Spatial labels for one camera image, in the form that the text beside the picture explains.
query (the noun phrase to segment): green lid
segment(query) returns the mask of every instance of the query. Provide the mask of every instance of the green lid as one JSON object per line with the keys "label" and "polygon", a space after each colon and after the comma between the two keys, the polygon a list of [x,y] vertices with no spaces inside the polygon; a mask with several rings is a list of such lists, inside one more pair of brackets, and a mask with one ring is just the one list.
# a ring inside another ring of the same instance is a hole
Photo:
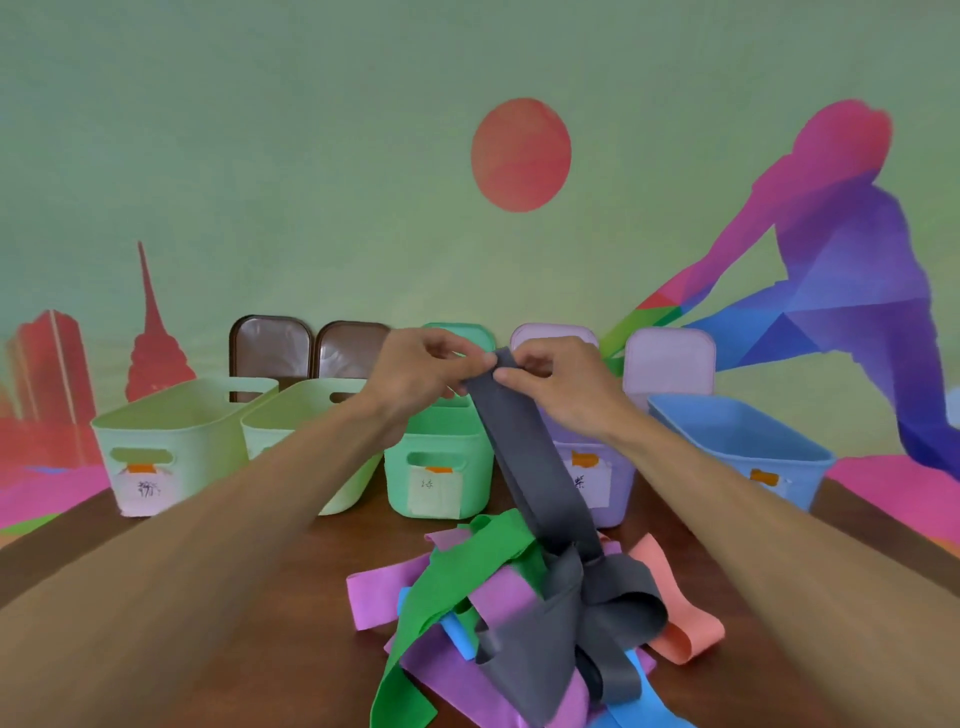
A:
{"label": "green lid", "polygon": [[493,334],[479,324],[441,324],[434,322],[424,324],[423,327],[445,328],[447,331],[457,334],[457,336],[463,336],[468,341],[472,341],[485,352],[492,352],[496,349],[496,341],[493,339]]}

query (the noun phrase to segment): red sun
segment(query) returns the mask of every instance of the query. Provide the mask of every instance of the red sun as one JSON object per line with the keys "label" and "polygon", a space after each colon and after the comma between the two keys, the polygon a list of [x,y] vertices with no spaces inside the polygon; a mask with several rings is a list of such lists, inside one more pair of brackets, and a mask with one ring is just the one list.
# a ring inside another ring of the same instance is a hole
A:
{"label": "red sun", "polygon": [[480,122],[470,165],[483,196],[508,212],[550,202],[570,172],[570,134],[544,102],[512,99]]}

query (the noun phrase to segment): hand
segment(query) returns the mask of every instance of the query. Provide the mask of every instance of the hand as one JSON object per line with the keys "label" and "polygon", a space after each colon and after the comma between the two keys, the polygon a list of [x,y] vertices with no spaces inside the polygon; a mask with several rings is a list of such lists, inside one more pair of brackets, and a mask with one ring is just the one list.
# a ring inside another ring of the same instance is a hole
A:
{"label": "hand", "polygon": [[609,443],[636,409],[600,351],[576,336],[531,339],[514,351],[523,369],[501,367],[493,378],[532,398],[558,423]]}
{"label": "hand", "polygon": [[444,328],[397,328],[384,340],[357,399],[385,418],[383,447],[391,448],[411,417],[440,398],[465,395],[464,380],[495,363],[494,354]]}

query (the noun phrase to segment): mint green basket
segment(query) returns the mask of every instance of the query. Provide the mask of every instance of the mint green basket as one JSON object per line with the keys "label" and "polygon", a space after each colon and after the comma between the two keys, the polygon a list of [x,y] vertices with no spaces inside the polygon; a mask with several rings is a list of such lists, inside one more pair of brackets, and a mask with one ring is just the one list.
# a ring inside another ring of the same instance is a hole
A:
{"label": "mint green basket", "polygon": [[470,397],[438,400],[410,418],[384,453],[387,497],[412,519],[468,519],[487,507],[493,448]]}
{"label": "mint green basket", "polygon": [[[91,423],[120,513],[155,516],[247,464],[240,419],[276,394],[276,380],[192,379],[126,404]],[[234,392],[255,392],[231,402]]]}
{"label": "mint green basket", "polygon": [[[365,379],[306,379],[280,392],[272,400],[257,407],[243,418],[243,434],[247,440],[247,455],[251,460],[309,420],[323,414],[337,402],[363,389]],[[353,474],[330,499],[321,516],[346,511],[363,495],[373,471],[383,457],[378,452]]]}

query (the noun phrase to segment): spire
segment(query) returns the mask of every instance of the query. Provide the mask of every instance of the spire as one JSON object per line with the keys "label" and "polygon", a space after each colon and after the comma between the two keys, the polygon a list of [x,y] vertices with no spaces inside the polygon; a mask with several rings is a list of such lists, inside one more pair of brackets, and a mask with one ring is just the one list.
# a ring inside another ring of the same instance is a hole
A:
{"label": "spire", "polygon": [[154,294],[154,285],[150,281],[150,269],[147,267],[147,254],[143,250],[143,243],[136,241],[136,249],[140,253],[140,272],[143,274],[143,295],[146,298],[146,320],[144,323],[144,333],[166,333],[163,327],[163,319],[160,318],[160,309],[156,305],[156,295]]}
{"label": "spire", "polygon": [[190,369],[180,344],[171,336],[156,304],[154,286],[150,281],[147,256],[143,243],[137,241],[140,252],[140,270],[143,273],[143,295],[146,299],[146,316],[143,333],[133,340],[130,355],[130,370],[127,373],[127,401],[139,400],[153,392],[159,392],[174,384],[180,384],[197,375]]}

